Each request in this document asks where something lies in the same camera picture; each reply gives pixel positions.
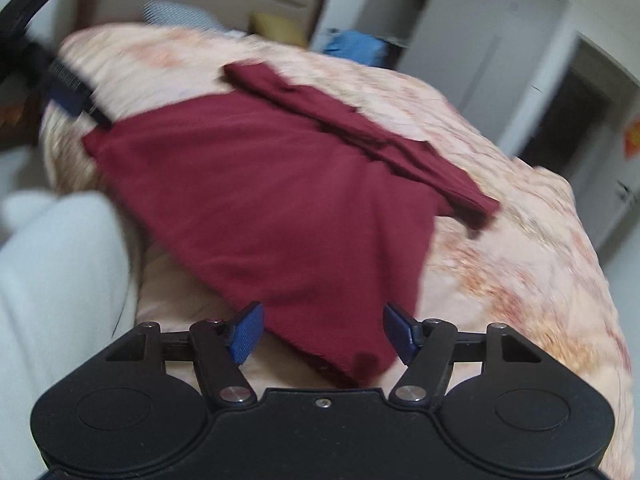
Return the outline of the red fu character decoration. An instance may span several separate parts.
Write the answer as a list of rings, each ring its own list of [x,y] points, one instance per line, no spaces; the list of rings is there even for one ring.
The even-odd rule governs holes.
[[[634,118],[624,131],[624,157],[632,159],[640,154],[640,116]]]

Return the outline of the white bedroom door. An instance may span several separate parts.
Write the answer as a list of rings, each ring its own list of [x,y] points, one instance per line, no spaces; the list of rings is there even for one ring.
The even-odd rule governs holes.
[[[624,157],[627,125],[611,133],[602,148],[590,157],[589,171],[578,188],[578,217],[596,252],[605,248],[620,222],[639,203],[639,155],[632,159]],[[617,180],[632,187],[634,200],[624,203],[618,198]]]

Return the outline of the dark red knit sweater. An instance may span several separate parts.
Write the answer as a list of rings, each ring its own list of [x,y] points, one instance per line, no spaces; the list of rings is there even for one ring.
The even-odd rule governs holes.
[[[363,385],[394,362],[383,308],[416,308],[435,221],[500,205],[431,144],[398,136],[265,63],[209,94],[93,130],[108,188],[231,307]]]

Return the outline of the grey built-in wardrobe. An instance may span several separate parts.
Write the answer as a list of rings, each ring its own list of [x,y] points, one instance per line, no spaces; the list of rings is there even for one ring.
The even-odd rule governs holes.
[[[566,0],[366,0],[356,29],[396,40],[394,70],[421,79],[480,133],[506,132]]]

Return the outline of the mustard yellow pillow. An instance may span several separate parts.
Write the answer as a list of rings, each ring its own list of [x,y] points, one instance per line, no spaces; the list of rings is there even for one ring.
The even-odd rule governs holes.
[[[307,49],[309,40],[305,33],[288,18],[264,12],[250,14],[250,31],[278,44]]]

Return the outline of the blue clothes pile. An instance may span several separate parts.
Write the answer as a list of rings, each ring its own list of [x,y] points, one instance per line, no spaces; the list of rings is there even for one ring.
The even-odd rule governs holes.
[[[382,67],[387,48],[387,42],[375,36],[356,30],[341,30],[331,37],[322,53],[365,66]]]

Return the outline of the floral peach quilt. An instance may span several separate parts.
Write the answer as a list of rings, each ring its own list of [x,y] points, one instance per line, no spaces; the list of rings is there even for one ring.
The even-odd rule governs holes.
[[[501,208],[478,233],[437,220],[418,281],[418,315],[469,332],[503,322],[543,348],[612,405],[616,425],[604,472],[613,479],[637,473],[630,356],[563,178],[504,156],[425,82],[259,37],[109,24],[67,36],[61,55],[96,86],[98,101],[115,118],[227,92],[226,64],[265,62],[294,84],[309,84],[394,133],[432,144]]]

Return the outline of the houndstooth black white pillow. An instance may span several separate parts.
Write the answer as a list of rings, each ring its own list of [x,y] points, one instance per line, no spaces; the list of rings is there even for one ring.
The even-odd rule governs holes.
[[[142,18],[151,25],[186,27],[225,32],[227,29],[213,14],[187,4],[168,0],[149,0],[142,6]]]

